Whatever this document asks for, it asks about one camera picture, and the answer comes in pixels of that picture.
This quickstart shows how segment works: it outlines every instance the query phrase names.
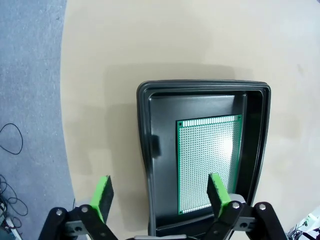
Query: black plastic container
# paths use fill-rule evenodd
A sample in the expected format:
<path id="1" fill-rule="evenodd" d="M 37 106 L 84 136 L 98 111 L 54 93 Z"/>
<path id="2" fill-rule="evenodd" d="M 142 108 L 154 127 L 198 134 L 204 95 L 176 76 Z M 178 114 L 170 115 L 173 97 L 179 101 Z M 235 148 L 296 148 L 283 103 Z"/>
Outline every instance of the black plastic container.
<path id="1" fill-rule="evenodd" d="M 213 222 L 210 207 L 178 214 L 176 121 L 242 115 L 235 193 L 252 205 L 267 140 L 271 90 L 265 82 L 160 80 L 137 89 L 137 116 L 149 195 L 151 236 L 201 236 Z"/>

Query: perforated prototype board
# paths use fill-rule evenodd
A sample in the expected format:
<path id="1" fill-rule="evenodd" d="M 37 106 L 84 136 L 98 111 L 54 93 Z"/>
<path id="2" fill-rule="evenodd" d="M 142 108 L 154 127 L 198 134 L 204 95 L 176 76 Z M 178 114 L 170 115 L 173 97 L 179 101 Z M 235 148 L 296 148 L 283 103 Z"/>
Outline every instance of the perforated prototype board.
<path id="1" fill-rule="evenodd" d="M 228 193 L 237 180 L 242 115 L 177 121 L 178 214 L 210 207 L 208 174 L 218 173 Z"/>

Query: metal bolt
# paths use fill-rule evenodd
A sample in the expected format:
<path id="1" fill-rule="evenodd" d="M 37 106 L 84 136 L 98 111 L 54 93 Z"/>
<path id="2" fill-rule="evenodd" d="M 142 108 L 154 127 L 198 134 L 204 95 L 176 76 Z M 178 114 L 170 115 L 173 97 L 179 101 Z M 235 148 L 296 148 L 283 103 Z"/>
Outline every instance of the metal bolt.
<path id="1" fill-rule="evenodd" d="M 240 208 L 240 205 L 239 205 L 239 203 L 234 202 L 234 203 L 232 203 L 232 207 L 233 207 L 234 209 L 238 209 L 238 208 Z"/>
<path id="2" fill-rule="evenodd" d="M 55 212 L 58 216 L 61 216 L 62 215 L 62 211 L 60 209 L 58 209 L 56 212 Z"/>
<path id="3" fill-rule="evenodd" d="M 82 211 L 83 213 L 86 213 L 86 212 L 88 212 L 88 208 L 87 208 L 86 206 L 83 206 L 83 207 L 81 208 L 81 211 Z"/>
<path id="4" fill-rule="evenodd" d="M 264 204 L 261 203 L 261 204 L 259 205 L 259 209 L 260 209 L 260 210 L 266 210 L 266 205 L 264 205 Z"/>

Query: blue floor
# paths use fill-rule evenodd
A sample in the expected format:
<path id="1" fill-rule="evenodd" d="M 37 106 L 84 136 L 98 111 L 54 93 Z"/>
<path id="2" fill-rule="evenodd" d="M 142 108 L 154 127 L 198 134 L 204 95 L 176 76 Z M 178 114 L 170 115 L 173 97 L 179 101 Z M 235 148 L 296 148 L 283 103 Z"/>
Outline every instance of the blue floor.
<path id="1" fill-rule="evenodd" d="M 38 239 L 51 208 L 73 206 L 60 104 L 65 8 L 66 0 L 0 0 L 0 128 L 14 123 L 24 140 L 19 155 L 0 149 L 0 174 L 28 206 L 26 216 L 9 208 L 22 222 L 24 240 Z M 7 149 L 20 144 L 13 126 L 0 133 Z"/>

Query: beige table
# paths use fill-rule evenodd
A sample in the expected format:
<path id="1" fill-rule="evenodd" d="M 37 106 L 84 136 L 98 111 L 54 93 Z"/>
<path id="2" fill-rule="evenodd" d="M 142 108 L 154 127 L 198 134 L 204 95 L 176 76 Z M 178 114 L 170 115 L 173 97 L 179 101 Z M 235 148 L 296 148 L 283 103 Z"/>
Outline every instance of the beige table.
<path id="1" fill-rule="evenodd" d="M 255 201 L 285 230 L 320 204 L 320 4 L 316 0 L 69 0 L 61 58 L 65 145 L 77 201 L 112 176 L 108 225 L 145 234 L 136 89 L 162 79 L 238 79 L 272 89 Z M 238 239 L 246 239 L 240 234 Z"/>

